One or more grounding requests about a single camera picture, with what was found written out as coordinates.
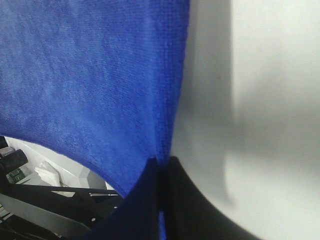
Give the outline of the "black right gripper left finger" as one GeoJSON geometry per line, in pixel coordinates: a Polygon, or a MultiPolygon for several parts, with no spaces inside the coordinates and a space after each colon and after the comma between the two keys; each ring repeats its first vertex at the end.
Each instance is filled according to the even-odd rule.
{"type": "Polygon", "coordinates": [[[83,240],[158,240],[158,163],[148,159],[130,193],[83,240]]]}

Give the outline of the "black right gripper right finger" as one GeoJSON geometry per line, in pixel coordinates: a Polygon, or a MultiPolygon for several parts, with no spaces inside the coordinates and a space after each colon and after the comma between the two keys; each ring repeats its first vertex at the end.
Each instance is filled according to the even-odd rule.
{"type": "Polygon", "coordinates": [[[168,240],[257,240],[212,205],[179,159],[170,157],[161,173],[162,207],[168,240]]]}

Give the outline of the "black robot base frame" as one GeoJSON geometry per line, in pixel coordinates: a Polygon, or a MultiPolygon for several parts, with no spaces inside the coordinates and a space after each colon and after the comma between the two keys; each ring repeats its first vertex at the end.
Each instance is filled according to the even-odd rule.
{"type": "Polygon", "coordinates": [[[5,210],[69,240],[79,240],[122,202],[115,190],[5,184],[0,203],[5,210]]]}

